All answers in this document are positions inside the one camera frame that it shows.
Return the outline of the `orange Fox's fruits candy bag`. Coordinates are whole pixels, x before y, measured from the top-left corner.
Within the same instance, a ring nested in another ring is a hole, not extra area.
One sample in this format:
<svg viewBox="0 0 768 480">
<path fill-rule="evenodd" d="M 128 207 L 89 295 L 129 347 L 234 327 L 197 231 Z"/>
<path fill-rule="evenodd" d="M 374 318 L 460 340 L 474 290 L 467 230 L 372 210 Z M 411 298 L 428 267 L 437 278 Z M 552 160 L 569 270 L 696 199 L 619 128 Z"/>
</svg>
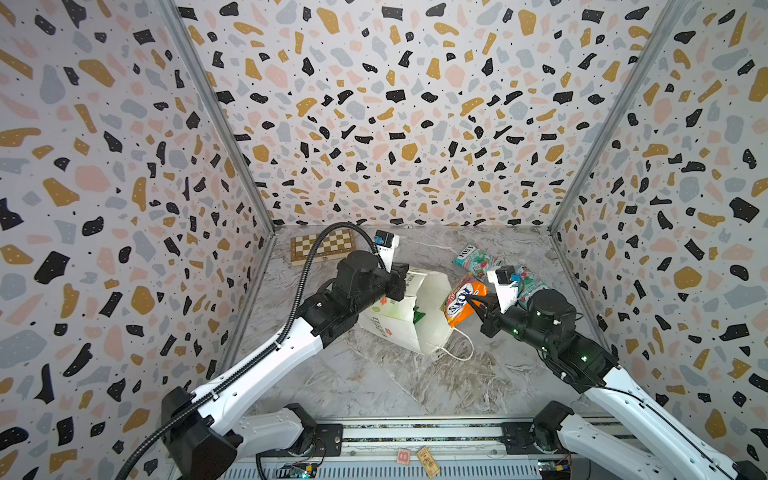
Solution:
<svg viewBox="0 0 768 480">
<path fill-rule="evenodd" d="M 473 275 L 462 277 L 441 306 L 448 325 L 455 328 L 474 313 L 474 309 L 468 304 L 469 296 L 485 296 L 487 293 L 488 287 Z"/>
</svg>

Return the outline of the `white paper bag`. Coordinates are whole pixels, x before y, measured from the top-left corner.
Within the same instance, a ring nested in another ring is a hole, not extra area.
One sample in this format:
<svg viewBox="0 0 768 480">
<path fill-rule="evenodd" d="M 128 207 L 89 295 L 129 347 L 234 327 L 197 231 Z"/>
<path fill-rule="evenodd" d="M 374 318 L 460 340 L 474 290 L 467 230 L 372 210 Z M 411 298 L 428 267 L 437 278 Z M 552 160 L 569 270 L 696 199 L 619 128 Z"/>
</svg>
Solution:
<svg viewBox="0 0 768 480">
<path fill-rule="evenodd" d="M 472 340 L 451 327 L 441 306 L 451 292 L 444 273 L 411 267 L 405 278 L 405 295 L 395 301 L 385 297 L 359 316 L 366 331 L 412 352 L 429 356 L 442 351 L 460 362 L 469 361 L 475 352 Z M 470 352 L 459 357 L 447 348 L 449 338 L 459 333 L 469 343 Z"/>
</svg>

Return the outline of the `teal Fox's candy bag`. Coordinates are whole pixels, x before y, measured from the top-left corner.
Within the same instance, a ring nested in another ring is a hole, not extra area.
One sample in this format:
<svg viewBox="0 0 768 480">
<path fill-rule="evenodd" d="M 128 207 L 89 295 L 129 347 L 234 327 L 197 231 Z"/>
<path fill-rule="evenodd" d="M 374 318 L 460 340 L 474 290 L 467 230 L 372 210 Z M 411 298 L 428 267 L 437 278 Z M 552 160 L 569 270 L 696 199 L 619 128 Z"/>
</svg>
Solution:
<svg viewBox="0 0 768 480">
<path fill-rule="evenodd" d="M 453 263 L 481 282 L 487 280 L 487 273 L 502 265 L 502 260 L 474 244 L 467 245 Z"/>
<path fill-rule="evenodd" d="M 516 303 L 522 307 L 527 307 L 530 297 L 536 292 L 549 288 L 541 278 L 526 266 L 520 266 L 515 269 L 513 280 L 517 288 Z"/>
</svg>

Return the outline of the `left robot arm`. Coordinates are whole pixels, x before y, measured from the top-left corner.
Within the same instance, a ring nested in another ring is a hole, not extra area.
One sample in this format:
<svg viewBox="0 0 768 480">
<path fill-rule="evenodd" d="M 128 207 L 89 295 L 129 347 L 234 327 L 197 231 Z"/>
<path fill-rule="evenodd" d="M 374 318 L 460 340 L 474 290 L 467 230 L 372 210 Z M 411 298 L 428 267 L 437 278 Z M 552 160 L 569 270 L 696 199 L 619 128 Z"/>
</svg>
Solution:
<svg viewBox="0 0 768 480">
<path fill-rule="evenodd" d="M 280 332 L 225 373 L 192 392 L 177 387 L 162 400 L 163 445 L 183 479 L 217 479 L 239 458 L 309 449 L 314 419 L 298 404 L 247 420 L 249 408 L 295 367 L 350 330 L 383 298 L 405 296 L 409 266 L 388 268 L 377 255 L 354 251 L 334 279 L 297 307 Z"/>
</svg>

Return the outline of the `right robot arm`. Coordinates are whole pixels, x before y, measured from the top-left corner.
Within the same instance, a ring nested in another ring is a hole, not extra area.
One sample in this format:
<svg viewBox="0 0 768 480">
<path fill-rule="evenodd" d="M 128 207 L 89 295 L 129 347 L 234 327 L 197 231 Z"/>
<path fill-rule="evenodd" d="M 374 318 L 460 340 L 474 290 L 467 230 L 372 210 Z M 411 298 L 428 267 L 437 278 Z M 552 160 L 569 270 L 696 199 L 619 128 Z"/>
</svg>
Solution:
<svg viewBox="0 0 768 480">
<path fill-rule="evenodd" d="M 556 290 L 534 293 L 526 306 L 503 307 L 492 296 L 470 295 L 482 333 L 500 332 L 534 348 L 562 382 L 598 404 L 639 442 L 636 448 L 592 425 L 572 408 L 549 402 L 530 435 L 543 453 L 580 455 L 619 479 L 762 479 L 750 461 L 732 460 L 665 411 L 596 341 L 578 333 L 578 313 Z"/>
</svg>

